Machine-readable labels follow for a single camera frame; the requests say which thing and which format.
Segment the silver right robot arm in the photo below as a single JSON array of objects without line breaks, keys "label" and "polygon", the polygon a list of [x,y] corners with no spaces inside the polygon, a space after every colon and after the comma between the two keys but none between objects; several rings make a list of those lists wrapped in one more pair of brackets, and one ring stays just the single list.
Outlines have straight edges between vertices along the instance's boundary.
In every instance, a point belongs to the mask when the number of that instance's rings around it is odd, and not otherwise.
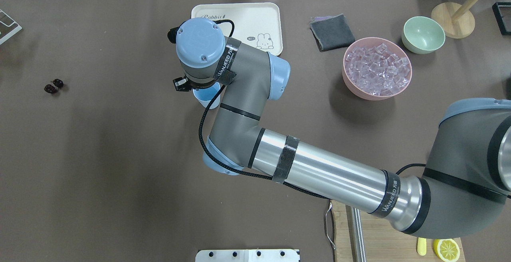
[{"label": "silver right robot arm", "polygon": [[192,18],[168,31],[184,76],[177,91],[207,89],[223,98],[210,135],[198,128],[211,169],[285,185],[342,202],[418,238],[460,238],[481,231],[510,198],[510,101],[454,102],[439,123],[421,177],[401,178],[259,125],[268,100],[283,94],[289,63],[227,37],[218,21]]}]

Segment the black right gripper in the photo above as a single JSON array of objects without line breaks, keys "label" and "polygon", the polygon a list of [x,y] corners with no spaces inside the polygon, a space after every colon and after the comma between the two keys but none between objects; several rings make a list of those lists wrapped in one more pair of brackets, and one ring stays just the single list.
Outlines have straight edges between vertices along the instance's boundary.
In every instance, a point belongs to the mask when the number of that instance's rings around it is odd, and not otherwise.
[{"label": "black right gripper", "polygon": [[192,90],[192,84],[190,83],[190,80],[184,76],[184,77],[178,77],[172,80],[174,84],[175,91],[191,91]]}]

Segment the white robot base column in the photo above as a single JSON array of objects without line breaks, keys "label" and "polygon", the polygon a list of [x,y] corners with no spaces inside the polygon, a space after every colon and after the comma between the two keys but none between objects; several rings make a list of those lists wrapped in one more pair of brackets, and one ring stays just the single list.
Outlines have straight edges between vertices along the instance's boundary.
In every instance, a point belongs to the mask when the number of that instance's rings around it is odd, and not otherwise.
[{"label": "white robot base column", "polygon": [[295,249],[229,249],[200,250],[196,262],[300,262]]}]

